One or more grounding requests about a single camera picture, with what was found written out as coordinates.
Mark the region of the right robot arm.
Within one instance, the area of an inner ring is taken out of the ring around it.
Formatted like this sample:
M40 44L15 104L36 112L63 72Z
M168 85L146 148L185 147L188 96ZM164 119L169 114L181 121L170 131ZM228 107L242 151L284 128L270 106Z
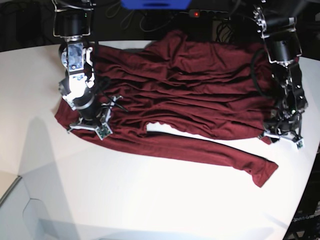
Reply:
M94 132L101 140L113 133L109 121L113 107L119 104L121 95L108 96L96 76L95 57L99 46L89 43L92 19L97 7L93 0L54 0L53 35L63 39L59 57L65 68L65 76L58 84L62 105L67 113L77 118L67 130Z

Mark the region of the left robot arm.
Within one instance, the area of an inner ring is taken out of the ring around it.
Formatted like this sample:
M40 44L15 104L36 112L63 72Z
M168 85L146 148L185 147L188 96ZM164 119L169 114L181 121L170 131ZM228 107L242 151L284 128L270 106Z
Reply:
M264 47L255 52L250 63L253 84L259 94L274 100L271 117L264 121L260 138L268 137L273 142L285 140L296 149L304 146L302 114L308 101L302 85L299 57L302 48L297 35L298 15L307 7L308 0L254 0L253 19ZM266 54L272 64L274 92L264 92L258 84L254 71L256 60Z

